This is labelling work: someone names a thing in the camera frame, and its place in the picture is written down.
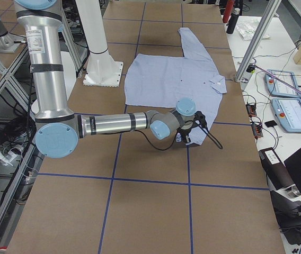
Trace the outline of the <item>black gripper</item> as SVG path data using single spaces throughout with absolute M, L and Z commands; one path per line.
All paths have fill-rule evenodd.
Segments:
M 190 143 L 189 133 L 196 127 L 196 122 L 185 122 L 185 124 L 178 128 L 178 134 L 181 136 L 181 141 L 184 143 Z

